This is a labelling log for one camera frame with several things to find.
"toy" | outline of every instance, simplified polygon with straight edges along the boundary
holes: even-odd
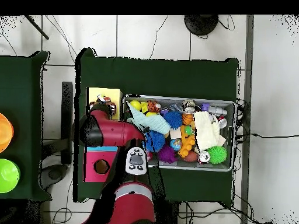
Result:
[[[221,146],[214,146],[208,149],[207,152],[211,156],[211,164],[219,164],[221,162],[224,162],[227,158],[227,150]]]
[[[220,115],[226,116],[227,115],[227,110],[224,110],[221,107],[209,107],[208,108],[208,112],[210,114],[214,114],[216,116],[220,116]]]
[[[171,139],[181,138],[182,134],[180,133],[180,129],[171,129],[170,130]]]
[[[155,113],[160,112],[160,109],[161,109],[160,104],[158,104],[157,102],[152,101],[152,100],[148,100],[147,102],[148,102],[148,104],[147,104],[148,111],[155,112]]]
[[[169,134],[170,134],[170,131],[168,131],[168,132],[164,135],[165,139],[167,139],[167,137],[169,136]]]
[[[132,100],[130,104],[137,110],[141,110],[141,103],[138,100]]]
[[[191,129],[191,126],[189,125],[185,125],[185,136],[191,136],[192,134],[194,134],[194,132]]]
[[[185,156],[184,161],[185,162],[196,162],[199,158],[198,154],[194,151],[189,151],[188,155]]]
[[[164,145],[157,155],[162,162],[171,164],[177,161],[177,158],[175,158],[175,151],[168,145]]]
[[[162,108],[162,109],[160,110],[160,114],[161,114],[162,116],[164,116],[164,114],[166,114],[166,113],[168,113],[168,112],[169,112],[168,108]]]
[[[153,115],[157,115],[157,113],[149,111],[145,116],[148,117],[148,116],[153,116]]]
[[[183,124],[189,125],[193,121],[192,114],[183,114]]]
[[[225,128],[227,126],[227,120],[225,119],[224,116],[220,116],[218,118],[218,121],[219,121],[219,128],[220,129],[223,129],[223,128]]]
[[[126,102],[130,109],[130,113],[133,116],[132,118],[127,119],[127,122],[134,124],[139,130],[142,130],[146,127],[149,127],[153,131],[162,133],[163,135],[167,134],[171,126],[166,122],[166,120],[161,115],[152,115],[145,116],[140,111],[137,111],[129,102]]]
[[[164,135],[156,131],[149,131],[145,133],[147,138],[145,147],[148,151],[158,152],[165,143]]]
[[[192,136],[187,137],[186,139],[182,137],[182,142],[183,142],[183,146],[180,149],[180,151],[178,152],[178,154],[182,158],[185,158],[188,155],[189,151],[191,150],[192,145],[195,144],[195,136],[192,135]]]
[[[174,151],[179,151],[181,149],[182,145],[183,145],[183,142],[180,138],[171,140],[170,146]]]
[[[201,110],[202,111],[208,111],[209,107],[210,107],[209,103],[203,103],[203,104],[201,104]]]
[[[169,106],[169,109],[170,109],[171,111],[178,111],[178,112],[180,112],[180,113],[182,113],[182,112],[184,111],[184,108],[183,108],[182,106],[177,105],[177,104],[171,104],[171,105]]]
[[[147,109],[147,102],[141,102],[140,103],[141,104],[141,111],[142,111],[142,113],[146,113],[147,111],[148,111],[148,109]]]
[[[170,111],[166,113],[164,119],[172,129],[178,129],[183,124],[183,117],[178,111]]]
[[[182,104],[183,104],[183,108],[184,109],[187,108],[187,107],[193,107],[193,108],[195,108],[195,102],[194,102],[194,100],[184,100]]]
[[[191,129],[192,129],[192,130],[195,130],[195,129],[196,129],[196,128],[195,128],[195,123],[194,123],[194,121],[191,121],[190,126],[191,126]]]
[[[202,163],[208,163],[211,159],[210,154],[207,151],[202,151],[199,153],[199,161]]]

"black base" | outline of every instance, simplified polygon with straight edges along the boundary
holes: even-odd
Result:
[[[210,17],[185,15],[184,21],[191,33],[202,36],[211,33],[215,29],[218,23],[218,15],[211,15]]]

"rubber toy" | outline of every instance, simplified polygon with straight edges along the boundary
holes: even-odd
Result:
[[[180,151],[178,152],[178,154],[182,157],[185,158],[189,151],[192,149],[192,146],[195,144],[195,136],[189,136],[185,139],[185,137],[182,137],[182,142],[183,142],[183,146],[180,149]]]
[[[193,133],[192,133],[192,129],[191,129],[191,126],[189,125],[185,125],[185,136],[191,136]]]
[[[192,130],[195,130],[195,123],[194,123],[194,121],[191,121],[190,126],[191,126]]]
[[[177,161],[177,158],[175,158],[175,151],[168,145],[164,145],[157,155],[159,160],[162,162],[171,164]]]
[[[188,155],[185,156],[184,161],[185,162],[196,162],[198,160],[199,156],[194,151],[189,151]]]
[[[157,115],[157,113],[153,113],[153,112],[151,112],[151,111],[149,111],[145,116],[152,116],[152,115]]]
[[[179,151],[181,149],[182,145],[183,145],[183,142],[180,138],[171,140],[170,146],[174,151]]]
[[[132,100],[130,104],[137,109],[137,111],[141,110],[141,103],[138,100]]]
[[[224,162],[227,158],[227,150],[221,146],[214,146],[210,149],[207,149],[207,152],[211,156],[211,164],[219,164],[221,162]]]
[[[158,152],[165,143],[164,135],[156,131],[149,131],[145,133],[147,139],[145,148],[151,152]]]
[[[142,113],[146,113],[148,111],[147,109],[147,102],[141,102],[141,111]]]
[[[183,114],[183,124],[189,125],[193,121],[192,114]]]
[[[170,111],[163,117],[172,129],[178,129],[183,124],[183,117],[178,111]]]

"white cloth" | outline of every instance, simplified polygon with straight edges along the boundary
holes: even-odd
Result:
[[[220,134],[219,122],[214,117],[211,124],[207,111],[199,111],[193,113],[194,123],[196,127],[196,142],[199,152],[217,146]]]

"dark green table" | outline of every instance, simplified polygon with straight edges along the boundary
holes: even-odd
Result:
[[[50,200],[50,194],[39,186],[41,160],[41,67],[48,52],[30,57],[0,56],[0,113],[14,127],[11,144],[0,158],[15,162],[20,168],[20,181],[0,199]]]
[[[76,58],[75,121],[85,114],[87,87],[118,88],[123,94],[231,100],[237,98],[238,60],[166,61],[95,58],[84,48]],[[83,147],[75,147],[74,199],[99,198],[102,183],[82,180]],[[229,172],[161,169],[166,199],[221,201],[231,205],[232,170]]]

